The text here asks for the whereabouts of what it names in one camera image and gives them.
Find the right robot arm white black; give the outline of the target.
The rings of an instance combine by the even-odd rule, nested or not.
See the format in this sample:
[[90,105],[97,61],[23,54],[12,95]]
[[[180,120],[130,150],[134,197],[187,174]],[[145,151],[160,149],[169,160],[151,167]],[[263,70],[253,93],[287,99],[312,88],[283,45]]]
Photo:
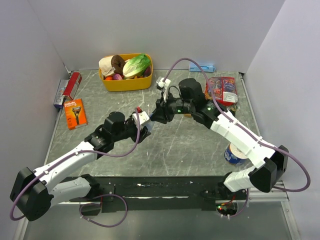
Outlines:
[[286,170],[288,150],[280,146],[279,151],[273,145],[262,140],[239,122],[233,114],[222,105],[215,105],[206,99],[201,84],[194,78],[179,82],[179,97],[170,93],[171,81],[160,77],[157,88],[161,97],[156,100],[156,108],[150,119],[166,124],[175,115],[190,114],[199,124],[218,133],[239,149],[252,163],[252,167],[238,172],[227,173],[218,193],[223,199],[230,199],[237,191],[256,188],[268,193]]

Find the clear blue water bottle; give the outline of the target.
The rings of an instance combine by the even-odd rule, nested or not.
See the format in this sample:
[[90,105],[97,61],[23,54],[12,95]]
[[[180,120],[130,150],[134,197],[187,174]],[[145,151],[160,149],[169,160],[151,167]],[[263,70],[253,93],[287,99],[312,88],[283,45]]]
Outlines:
[[153,121],[149,120],[148,122],[146,122],[146,123],[144,124],[144,126],[147,127],[147,130],[148,130],[149,132],[151,132],[152,129],[153,129],[153,127],[154,127],[154,124],[155,124],[155,123],[154,123]]

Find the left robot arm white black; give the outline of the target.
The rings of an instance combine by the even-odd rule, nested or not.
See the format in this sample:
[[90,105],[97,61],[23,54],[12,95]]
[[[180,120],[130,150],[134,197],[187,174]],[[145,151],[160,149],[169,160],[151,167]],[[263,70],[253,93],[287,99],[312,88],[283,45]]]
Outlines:
[[68,182],[63,180],[78,168],[102,156],[109,156],[116,142],[130,138],[135,145],[141,143],[151,134],[146,126],[149,122],[150,117],[145,111],[136,110],[129,118],[121,112],[111,112],[103,124],[70,152],[35,170],[28,167],[21,169],[14,181],[10,199],[22,215],[14,217],[12,209],[10,219],[35,221],[58,203],[58,198],[65,193],[75,192],[78,198],[95,200],[99,188],[85,178]]

